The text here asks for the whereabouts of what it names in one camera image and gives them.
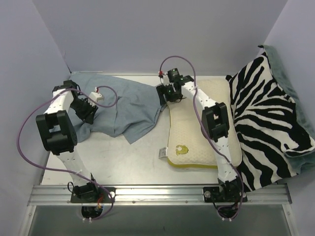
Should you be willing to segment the grey-blue pillowcase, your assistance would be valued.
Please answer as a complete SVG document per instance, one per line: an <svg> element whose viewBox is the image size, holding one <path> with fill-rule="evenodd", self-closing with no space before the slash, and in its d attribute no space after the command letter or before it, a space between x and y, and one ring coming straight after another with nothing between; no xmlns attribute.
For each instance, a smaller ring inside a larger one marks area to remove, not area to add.
<svg viewBox="0 0 315 236"><path fill-rule="evenodd" d="M78 142L88 139L92 132L101 132L113 138L124 135L132 144L155 127L163 111L154 86L96 73L77 72L70 79L86 94L101 87L104 96L93 124L81 121L73 109L68 111Z"/></svg>

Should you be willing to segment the cream yellow-edged pillow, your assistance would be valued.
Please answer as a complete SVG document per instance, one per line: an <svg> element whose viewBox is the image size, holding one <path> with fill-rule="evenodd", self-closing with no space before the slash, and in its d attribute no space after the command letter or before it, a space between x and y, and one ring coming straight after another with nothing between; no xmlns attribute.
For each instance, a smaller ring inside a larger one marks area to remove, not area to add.
<svg viewBox="0 0 315 236"><path fill-rule="evenodd" d="M198 89L203 90L211 99L227 106L229 131L228 147L234 166L242 162L242 151L234 128L230 107L229 83L220 78L200 80ZM193 109L192 100L186 98L179 103L168 103L170 110L170 131L166 154L169 165L177 168L216 168L216 152L203 136L200 124Z"/></svg>

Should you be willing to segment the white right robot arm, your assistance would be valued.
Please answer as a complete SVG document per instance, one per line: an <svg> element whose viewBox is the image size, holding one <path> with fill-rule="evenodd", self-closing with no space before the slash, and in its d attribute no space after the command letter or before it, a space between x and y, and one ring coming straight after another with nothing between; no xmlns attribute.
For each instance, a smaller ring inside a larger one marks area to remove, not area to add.
<svg viewBox="0 0 315 236"><path fill-rule="evenodd" d="M229 119L225 103L211 99L197 87L196 78L180 75L177 68L167 73L159 71L161 84L156 90L160 104L175 102L186 97L192 101L193 109L201 126L201 132L215 151L218 168L218 187L209 190L205 196L213 203L236 202L242 197L242 182L228 147Z"/></svg>

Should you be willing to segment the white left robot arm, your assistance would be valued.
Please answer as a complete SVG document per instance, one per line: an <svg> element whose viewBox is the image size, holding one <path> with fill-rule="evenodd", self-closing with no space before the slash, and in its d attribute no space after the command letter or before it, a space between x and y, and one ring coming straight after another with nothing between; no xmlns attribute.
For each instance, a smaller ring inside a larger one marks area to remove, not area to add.
<svg viewBox="0 0 315 236"><path fill-rule="evenodd" d="M82 201L95 202L100 195L98 187L90 182L95 180L82 159L76 145L78 138L74 126L69 118L68 110L72 108L77 117L84 123L93 124L94 115L98 107L87 98L79 98L79 86L72 80L64 81L63 85L53 89L55 98L44 114L36 117L36 124L44 148L52 152L62 161L70 173L73 182L72 193Z"/></svg>

